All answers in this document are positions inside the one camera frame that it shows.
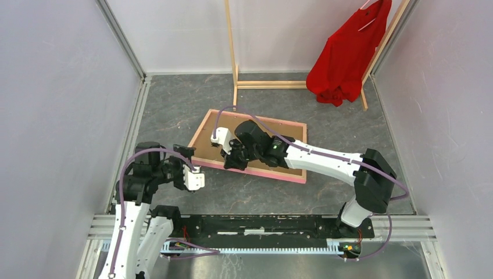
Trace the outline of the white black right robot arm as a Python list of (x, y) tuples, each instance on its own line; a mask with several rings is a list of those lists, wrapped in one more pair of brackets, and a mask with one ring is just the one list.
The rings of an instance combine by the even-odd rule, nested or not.
[(353, 186), (355, 194), (335, 222), (343, 237), (353, 236), (371, 215), (386, 213), (396, 184), (392, 167), (374, 149), (344, 153), (318, 148), (292, 137), (269, 135), (253, 120), (240, 123), (233, 132), (217, 127), (210, 141), (221, 147), (225, 169), (245, 170), (258, 160), (269, 167), (311, 171)]

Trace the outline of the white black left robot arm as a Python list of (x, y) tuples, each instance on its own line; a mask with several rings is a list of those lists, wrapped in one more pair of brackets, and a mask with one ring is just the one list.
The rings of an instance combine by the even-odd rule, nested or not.
[(162, 184), (188, 192), (205, 185), (205, 176), (191, 163), (195, 148), (140, 142), (124, 164), (116, 184), (115, 224), (100, 278), (149, 278), (168, 237), (181, 233), (176, 206), (158, 205), (152, 198)]

